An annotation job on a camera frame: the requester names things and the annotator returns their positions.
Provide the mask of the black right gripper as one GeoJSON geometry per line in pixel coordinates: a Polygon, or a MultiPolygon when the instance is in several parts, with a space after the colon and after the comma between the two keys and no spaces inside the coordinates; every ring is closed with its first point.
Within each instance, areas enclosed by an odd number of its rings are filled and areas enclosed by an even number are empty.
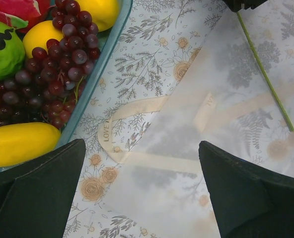
{"type": "Polygon", "coordinates": [[[239,12],[241,9],[255,9],[267,2],[267,0],[222,0],[232,12],[239,12]]]}

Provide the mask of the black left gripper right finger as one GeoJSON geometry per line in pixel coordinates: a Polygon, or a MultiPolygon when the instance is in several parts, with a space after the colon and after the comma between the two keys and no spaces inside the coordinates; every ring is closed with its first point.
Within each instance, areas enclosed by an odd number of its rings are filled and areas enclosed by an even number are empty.
{"type": "Polygon", "coordinates": [[[294,238],[294,178],[207,141],[199,160],[222,238],[294,238]]]}

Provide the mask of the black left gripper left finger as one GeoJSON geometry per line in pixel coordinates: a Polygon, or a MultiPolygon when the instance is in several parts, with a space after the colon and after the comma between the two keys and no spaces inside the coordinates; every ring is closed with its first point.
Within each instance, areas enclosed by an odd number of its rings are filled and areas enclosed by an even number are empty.
{"type": "Polygon", "coordinates": [[[0,172],[0,238],[63,237],[85,151],[75,139],[0,172]]]}

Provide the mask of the pink artificial flower bouquet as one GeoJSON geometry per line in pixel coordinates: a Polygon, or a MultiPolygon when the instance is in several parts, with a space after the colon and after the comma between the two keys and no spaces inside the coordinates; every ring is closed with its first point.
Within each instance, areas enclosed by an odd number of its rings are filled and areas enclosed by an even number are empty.
{"type": "Polygon", "coordinates": [[[279,110],[280,110],[280,112],[281,112],[281,114],[283,116],[283,119],[285,120],[285,122],[287,124],[287,127],[288,127],[289,131],[294,132],[293,123],[292,123],[290,117],[288,116],[288,113],[286,112],[283,103],[281,102],[279,96],[277,95],[277,93],[276,93],[276,91],[275,91],[275,89],[274,89],[274,87],[273,87],[273,85],[272,85],[272,83],[271,83],[265,69],[264,69],[264,66],[262,65],[262,62],[261,62],[261,60],[260,60],[260,58],[258,56],[258,52],[257,52],[257,50],[256,50],[256,48],[255,48],[255,46],[254,46],[254,44],[253,44],[253,42],[252,42],[252,40],[250,38],[250,35],[249,35],[248,31],[247,31],[247,28],[246,28],[246,26],[244,24],[244,21],[243,21],[243,19],[241,17],[241,14],[239,12],[237,12],[236,16],[237,16],[237,18],[239,20],[239,23],[240,23],[241,28],[242,28],[242,30],[244,32],[244,35],[245,35],[245,37],[247,39],[249,47],[250,47],[250,49],[251,49],[251,51],[252,51],[252,53],[254,55],[256,63],[257,63],[257,65],[258,65],[258,67],[259,67],[259,69],[260,69],[260,71],[261,71],[261,73],[262,73],[262,75],[264,77],[264,80],[265,80],[265,82],[266,82],[266,84],[267,84],[267,86],[269,88],[270,93],[271,93],[274,101],[276,102],[276,104],[277,104],[277,106],[278,106],[278,108],[279,108],[279,110]]]}

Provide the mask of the white paper bouquet wrap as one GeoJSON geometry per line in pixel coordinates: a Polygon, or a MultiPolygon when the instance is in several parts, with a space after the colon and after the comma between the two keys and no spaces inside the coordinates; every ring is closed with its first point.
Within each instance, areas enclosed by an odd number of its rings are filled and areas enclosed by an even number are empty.
{"type": "Polygon", "coordinates": [[[121,107],[112,121],[153,114],[105,202],[162,238],[217,238],[198,157],[203,140],[294,175],[294,0],[226,11],[170,96],[121,107]]]}

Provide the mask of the cream printed ribbon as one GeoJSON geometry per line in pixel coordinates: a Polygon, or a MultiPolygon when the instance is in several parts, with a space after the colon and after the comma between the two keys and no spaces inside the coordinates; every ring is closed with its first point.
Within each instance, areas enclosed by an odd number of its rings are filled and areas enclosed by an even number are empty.
{"type": "MultiPolygon", "coordinates": [[[[275,85],[294,124],[294,80],[275,85]]],[[[294,176],[294,132],[290,132],[266,84],[188,80],[171,95],[120,107],[100,128],[106,153],[127,168],[200,174],[197,145],[206,140],[252,163],[294,176]],[[117,150],[112,126],[121,119],[157,113],[151,127],[117,150]]]]}

